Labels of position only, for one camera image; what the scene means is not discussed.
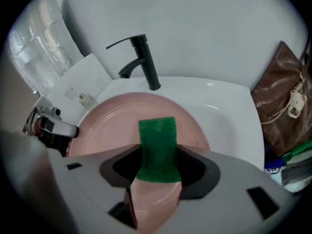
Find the sponge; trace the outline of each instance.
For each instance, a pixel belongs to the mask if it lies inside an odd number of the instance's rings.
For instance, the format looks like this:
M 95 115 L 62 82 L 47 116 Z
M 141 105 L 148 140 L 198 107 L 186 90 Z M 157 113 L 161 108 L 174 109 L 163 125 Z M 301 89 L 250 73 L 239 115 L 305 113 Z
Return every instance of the sponge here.
M 174 117 L 140 120 L 142 166 L 137 179 L 173 183 L 181 181 L 176 165 L 176 120 Z

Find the white cable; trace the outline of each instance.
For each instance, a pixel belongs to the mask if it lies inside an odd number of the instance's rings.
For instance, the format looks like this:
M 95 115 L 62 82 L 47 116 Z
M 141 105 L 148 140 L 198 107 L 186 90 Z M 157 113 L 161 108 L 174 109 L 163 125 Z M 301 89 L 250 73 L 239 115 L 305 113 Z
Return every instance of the white cable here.
M 303 82 L 305 81 L 305 79 L 302 77 L 301 73 L 300 73 L 300 78 L 301 80 L 295 85 L 295 87 L 291 90 L 291 95 L 290 95 L 290 98 L 289 98 L 289 101 L 287 103 L 287 105 L 282 108 L 281 110 L 279 110 L 277 113 L 275 113 L 274 115 L 270 116 L 270 118 L 276 116 L 273 120 L 271 121 L 268 121 L 268 122 L 262 122 L 261 125 L 264 125 L 264 124 L 269 124 L 269 123 L 272 123 L 274 122 L 275 120 L 277 120 L 281 115 L 282 113 L 289 107 L 290 103 L 291 103 L 291 100 L 292 100 L 292 97 L 294 96 L 295 93 L 299 93 L 301 90 L 302 90 L 302 87 L 303 87 Z

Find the plate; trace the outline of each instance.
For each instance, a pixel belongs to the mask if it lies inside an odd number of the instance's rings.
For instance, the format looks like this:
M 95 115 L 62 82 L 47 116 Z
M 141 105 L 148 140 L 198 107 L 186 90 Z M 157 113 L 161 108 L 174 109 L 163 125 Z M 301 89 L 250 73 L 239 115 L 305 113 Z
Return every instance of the plate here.
M 177 144 L 210 150 L 194 118 L 175 102 L 148 93 L 129 93 L 110 98 L 93 109 L 79 125 L 70 156 L 104 152 L 140 143 L 138 121 L 175 117 Z M 131 185 L 138 230 L 155 231 L 178 205 L 181 183 L 151 183 L 135 179 Z

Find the black faucet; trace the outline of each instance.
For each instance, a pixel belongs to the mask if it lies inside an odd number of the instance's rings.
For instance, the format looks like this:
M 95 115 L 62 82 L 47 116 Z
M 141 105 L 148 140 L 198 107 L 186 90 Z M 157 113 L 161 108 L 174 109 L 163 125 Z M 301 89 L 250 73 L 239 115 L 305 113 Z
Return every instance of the black faucet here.
M 109 49 L 110 47 L 113 47 L 117 43 L 120 43 L 122 41 L 125 41 L 129 39 L 132 47 L 134 47 L 137 55 L 137 59 L 129 62 L 126 66 L 124 66 L 119 71 L 120 78 L 130 78 L 132 71 L 139 65 L 142 66 L 143 72 L 145 74 L 145 77 L 147 79 L 148 85 L 150 86 L 150 90 L 157 90 L 160 88 L 160 83 L 158 80 L 158 76 L 156 73 L 156 69 L 154 66 L 153 58 L 151 55 L 150 48 L 147 44 L 147 38 L 146 35 L 138 35 L 134 37 L 129 37 L 123 40 L 120 40 L 118 42 L 115 42 L 112 45 L 109 45 L 106 47 L 106 49 Z

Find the white sink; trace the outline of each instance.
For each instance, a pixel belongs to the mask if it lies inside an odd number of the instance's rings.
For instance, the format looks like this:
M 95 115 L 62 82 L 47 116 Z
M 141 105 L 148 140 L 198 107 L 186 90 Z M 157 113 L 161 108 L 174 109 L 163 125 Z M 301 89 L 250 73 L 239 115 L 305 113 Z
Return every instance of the white sink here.
M 112 80 L 97 101 L 130 92 L 167 97 L 195 118 L 212 151 L 243 159 L 263 170 L 262 130 L 247 87 L 201 78 L 159 77 L 159 81 L 161 88 L 151 91 L 145 77 Z

